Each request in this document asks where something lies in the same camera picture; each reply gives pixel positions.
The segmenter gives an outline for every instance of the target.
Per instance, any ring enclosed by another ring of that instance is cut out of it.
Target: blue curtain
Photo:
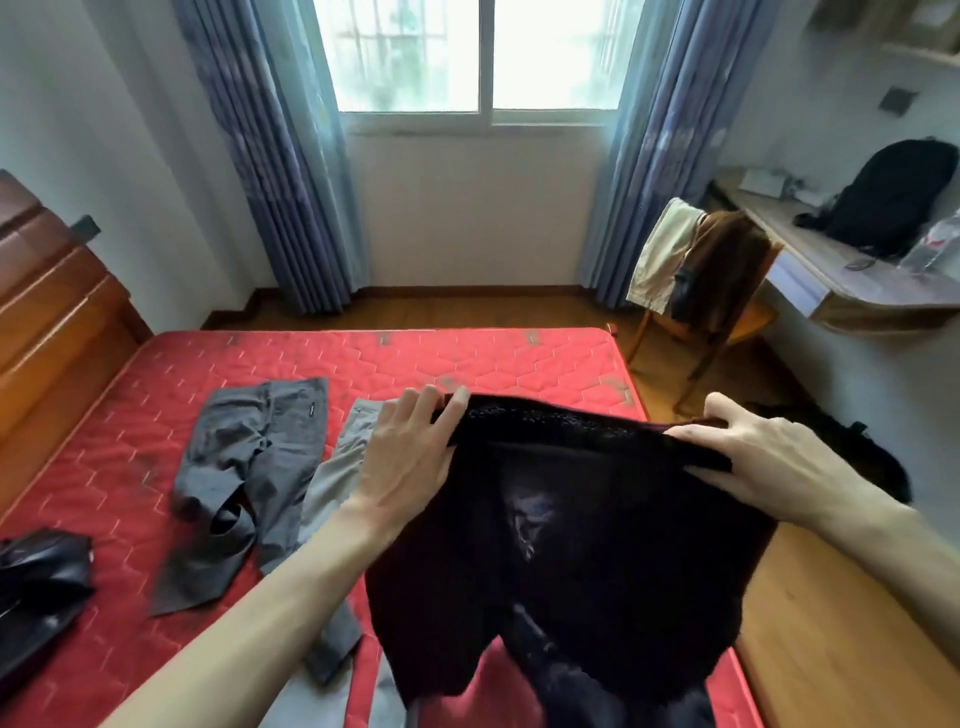
[[[301,313],[369,285],[367,242],[308,0],[174,0],[274,269]]]
[[[578,272],[600,303],[625,303],[670,199],[700,202],[779,7],[780,0],[647,0]]]

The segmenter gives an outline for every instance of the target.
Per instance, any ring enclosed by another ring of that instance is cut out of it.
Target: wooden headboard
[[[152,335],[97,256],[0,170],[0,514]]]

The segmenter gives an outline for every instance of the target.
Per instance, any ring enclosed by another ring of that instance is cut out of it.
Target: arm
[[[683,425],[667,434],[722,452],[733,469],[694,474],[845,552],[894,592],[960,666],[960,553],[807,427],[764,420],[716,393],[707,397],[705,414],[726,420],[728,429]]]
[[[356,491],[280,567],[144,683],[102,728],[255,728],[363,571],[446,480],[461,388],[387,402]]]

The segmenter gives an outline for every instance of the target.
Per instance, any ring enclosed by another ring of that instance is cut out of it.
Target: window pane
[[[495,109],[616,109],[643,0],[498,0]]]
[[[314,0],[340,111],[477,111],[478,0]]]

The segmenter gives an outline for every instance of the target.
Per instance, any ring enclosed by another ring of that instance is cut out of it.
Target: beige cloth
[[[693,236],[705,213],[674,198],[647,238],[636,262],[627,301],[663,313],[673,293],[674,274],[680,270]]]

